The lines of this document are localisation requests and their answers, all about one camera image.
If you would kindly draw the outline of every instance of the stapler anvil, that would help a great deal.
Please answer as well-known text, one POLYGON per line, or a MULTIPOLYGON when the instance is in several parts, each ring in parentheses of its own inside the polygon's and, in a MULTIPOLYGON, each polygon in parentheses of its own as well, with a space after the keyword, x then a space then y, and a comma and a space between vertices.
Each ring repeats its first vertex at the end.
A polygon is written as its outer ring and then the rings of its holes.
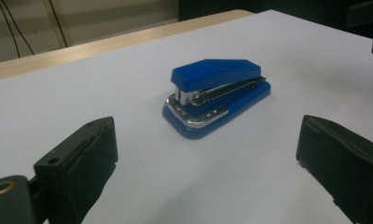
POLYGON ((173 69, 175 93, 163 117, 184 137, 202 138, 270 93, 260 66, 247 60, 203 60, 173 69))

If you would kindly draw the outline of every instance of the dark background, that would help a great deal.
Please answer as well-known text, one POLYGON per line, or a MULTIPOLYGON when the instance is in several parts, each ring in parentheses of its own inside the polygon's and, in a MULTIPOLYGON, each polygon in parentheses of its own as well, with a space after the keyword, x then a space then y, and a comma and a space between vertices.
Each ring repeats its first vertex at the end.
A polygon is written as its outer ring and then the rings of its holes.
POLYGON ((212 15, 232 9, 254 13, 274 9, 346 32, 373 36, 373 24, 346 27, 347 8, 366 0, 179 0, 180 21, 212 15))

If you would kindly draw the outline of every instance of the wall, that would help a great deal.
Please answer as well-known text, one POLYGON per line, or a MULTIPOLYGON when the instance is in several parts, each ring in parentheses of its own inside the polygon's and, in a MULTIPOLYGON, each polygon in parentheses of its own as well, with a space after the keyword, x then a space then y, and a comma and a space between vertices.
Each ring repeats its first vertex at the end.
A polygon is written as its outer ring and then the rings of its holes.
MULTIPOLYGON (((174 0, 1 1, 7 4, 34 53, 158 26, 176 18, 174 0)), ((21 57, 31 55, 8 14, 7 18, 21 57)), ((0 62, 15 58, 18 58, 16 47, 0 10, 0 62)))

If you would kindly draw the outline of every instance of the stapler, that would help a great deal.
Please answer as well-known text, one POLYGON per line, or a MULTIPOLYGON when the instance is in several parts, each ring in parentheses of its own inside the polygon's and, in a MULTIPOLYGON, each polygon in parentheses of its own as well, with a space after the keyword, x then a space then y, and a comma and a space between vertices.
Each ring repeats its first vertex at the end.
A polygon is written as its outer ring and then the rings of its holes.
POLYGON ((260 66, 247 60, 206 59, 173 69, 175 93, 163 117, 184 137, 202 138, 270 93, 260 66))

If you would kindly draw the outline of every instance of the stapler metal plate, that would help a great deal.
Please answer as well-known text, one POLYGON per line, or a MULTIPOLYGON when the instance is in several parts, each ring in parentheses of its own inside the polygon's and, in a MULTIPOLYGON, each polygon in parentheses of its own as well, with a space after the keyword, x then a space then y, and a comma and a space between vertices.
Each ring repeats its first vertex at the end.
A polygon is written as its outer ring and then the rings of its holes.
POLYGON ((270 93, 258 65, 203 60, 173 69, 175 93, 162 114, 184 137, 202 138, 270 93))

